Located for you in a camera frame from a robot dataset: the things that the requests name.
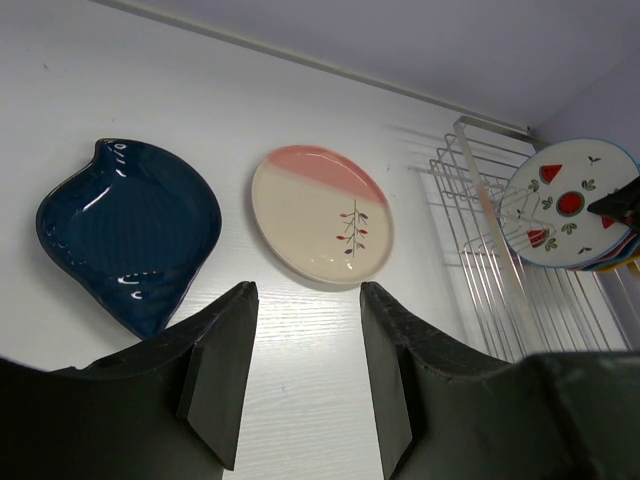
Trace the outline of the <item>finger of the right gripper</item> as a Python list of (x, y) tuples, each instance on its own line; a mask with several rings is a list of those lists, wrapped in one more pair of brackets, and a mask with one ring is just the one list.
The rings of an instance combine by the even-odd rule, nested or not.
[(615, 192), (591, 203), (587, 210), (618, 223), (639, 222), (640, 177)]

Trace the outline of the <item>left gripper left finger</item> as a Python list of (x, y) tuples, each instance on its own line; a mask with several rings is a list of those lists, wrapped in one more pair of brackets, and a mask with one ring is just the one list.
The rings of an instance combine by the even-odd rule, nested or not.
[(83, 369), (1, 363), (5, 479), (219, 479), (236, 463), (258, 316), (242, 282)]

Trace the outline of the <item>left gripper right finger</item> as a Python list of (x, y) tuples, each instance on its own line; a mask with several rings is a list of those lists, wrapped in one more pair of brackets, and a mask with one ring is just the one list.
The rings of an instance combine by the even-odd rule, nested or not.
[(387, 479), (635, 479), (639, 356), (508, 363), (447, 335), (375, 282), (360, 290)]

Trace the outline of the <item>teal blue plate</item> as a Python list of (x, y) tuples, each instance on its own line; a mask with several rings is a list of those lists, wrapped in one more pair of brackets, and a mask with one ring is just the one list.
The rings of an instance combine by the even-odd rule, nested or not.
[(586, 268), (586, 271), (598, 272), (598, 273), (606, 273), (612, 270), (615, 270), (618, 267), (625, 266), (629, 263), (632, 263), (639, 259), (640, 256), (640, 246), (637, 245), (636, 248), (628, 254), (624, 254), (620, 258), (616, 258), (615, 260), (601, 262), (598, 265), (594, 265)]

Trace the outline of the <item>white patterned plate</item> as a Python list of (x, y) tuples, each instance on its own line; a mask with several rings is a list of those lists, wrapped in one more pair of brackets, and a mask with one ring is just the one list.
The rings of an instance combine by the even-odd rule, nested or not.
[(541, 150), (514, 173), (500, 200), (506, 244), (547, 268), (581, 269), (611, 255), (633, 231), (588, 206), (638, 175), (634, 159), (604, 140), (573, 139)]

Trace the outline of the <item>dark blue plate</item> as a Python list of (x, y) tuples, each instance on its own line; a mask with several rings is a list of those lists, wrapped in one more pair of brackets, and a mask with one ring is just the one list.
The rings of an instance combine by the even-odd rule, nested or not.
[(142, 340), (164, 330), (222, 230), (206, 180), (177, 155), (103, 138), (36, 213), (47, 255)]

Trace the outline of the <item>pink and cream plate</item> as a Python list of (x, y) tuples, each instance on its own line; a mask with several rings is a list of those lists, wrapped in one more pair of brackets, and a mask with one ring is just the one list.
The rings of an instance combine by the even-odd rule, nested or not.
[(386, 196), (365, 170), (330, 149), (271, 151), (253, 176), (251, 202), (268, 246), (308, 279), (358, 284), (390, 257), (394, 224)]

